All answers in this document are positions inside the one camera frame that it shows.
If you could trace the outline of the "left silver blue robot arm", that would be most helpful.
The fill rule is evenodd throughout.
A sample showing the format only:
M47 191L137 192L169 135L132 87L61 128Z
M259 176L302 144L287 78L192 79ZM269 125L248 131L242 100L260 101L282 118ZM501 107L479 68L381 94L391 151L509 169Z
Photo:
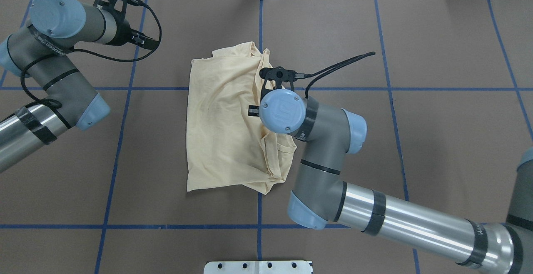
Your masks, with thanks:
M157 40L131 29L127 5L141 0L33 0L29 20L1 44L1 65L17 75L32 101L1 122L1 171L52 144L72 127L87 130L110 113L101 94L68 58L80 41L149 50Z

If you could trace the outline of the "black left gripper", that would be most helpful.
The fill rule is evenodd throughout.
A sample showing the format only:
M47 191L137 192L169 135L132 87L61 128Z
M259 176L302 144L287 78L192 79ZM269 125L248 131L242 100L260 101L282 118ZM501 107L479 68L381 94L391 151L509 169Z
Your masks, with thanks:
M128 20L115 20L115 22L116 33L113 38L114 46L122 46L132 42L132 44L150 51L155 51L159 47L160 40L155 40L141 32L132 32Z

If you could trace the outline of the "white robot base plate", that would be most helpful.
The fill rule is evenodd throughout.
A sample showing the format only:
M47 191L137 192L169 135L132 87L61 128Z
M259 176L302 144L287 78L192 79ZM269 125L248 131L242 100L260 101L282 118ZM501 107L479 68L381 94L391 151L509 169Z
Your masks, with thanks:
M204 266L204 274L313 274L311 261L213 261Z

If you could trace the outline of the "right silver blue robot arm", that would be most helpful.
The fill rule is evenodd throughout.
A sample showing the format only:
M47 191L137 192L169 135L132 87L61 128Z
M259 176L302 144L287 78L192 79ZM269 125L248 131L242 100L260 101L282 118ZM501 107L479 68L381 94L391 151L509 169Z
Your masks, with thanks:
M512 91L311 90L368 123L341 178L476 222L504 222L523 153L532 146ZM304 145L288 180L262 199L258 259L306 259L318 274L469 274L442 257L354 229L312 230L287 216Z

